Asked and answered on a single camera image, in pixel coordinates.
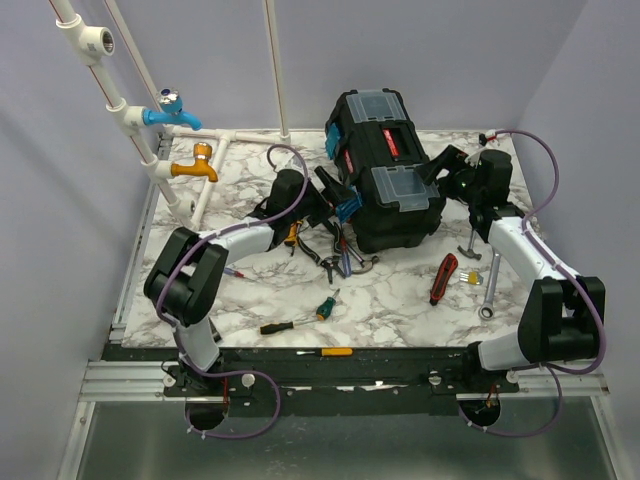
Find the black plastic toolbox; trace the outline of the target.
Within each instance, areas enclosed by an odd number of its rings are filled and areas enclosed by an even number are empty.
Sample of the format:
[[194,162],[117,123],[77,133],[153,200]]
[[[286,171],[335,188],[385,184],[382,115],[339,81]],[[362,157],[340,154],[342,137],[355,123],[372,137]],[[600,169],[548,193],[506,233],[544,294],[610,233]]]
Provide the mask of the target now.
[[439,227],[445,199],[416,169],[429,162],[401,94],[350,90],[325,124],[325,150],[358,206],[341,218],[367,254],[413,248]]

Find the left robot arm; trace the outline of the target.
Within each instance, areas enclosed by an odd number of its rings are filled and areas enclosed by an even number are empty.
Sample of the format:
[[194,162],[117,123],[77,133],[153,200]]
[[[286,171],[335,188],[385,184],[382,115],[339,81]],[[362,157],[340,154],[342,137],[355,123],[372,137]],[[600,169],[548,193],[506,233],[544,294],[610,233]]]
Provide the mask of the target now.
[[209,395],[221,385],[222,372],[215,365],[220,351],[209,313],[224,268],[276,248],[295,222],[305,220],[316,226],[358,198],[323,168],[317,167],[314,173],[322,190],[300,171],[283,169],[269,196],[242,221],[210,232],[174,230],[148,274],[144,295],[158,317],[170,325],[180,359],[189,366],[187,382],[197,393]]

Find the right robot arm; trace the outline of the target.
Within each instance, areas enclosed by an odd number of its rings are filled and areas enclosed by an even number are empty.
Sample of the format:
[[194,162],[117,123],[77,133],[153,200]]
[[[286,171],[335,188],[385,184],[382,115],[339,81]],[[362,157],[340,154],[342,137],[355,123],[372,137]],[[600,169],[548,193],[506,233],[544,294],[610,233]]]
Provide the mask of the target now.
[[555,255],[510,201],[510,155],[485,149],[469,156],[448,146],[417,173],[424,184],[435,183],[443,196],[467,205],[473,231],[529,289],[516,331],[469,346],[469,361],[459,370],[462,384],[480,392],[500,370],[545,364],[567,372],[568,361],[599,364],[606,350],[604,284]]

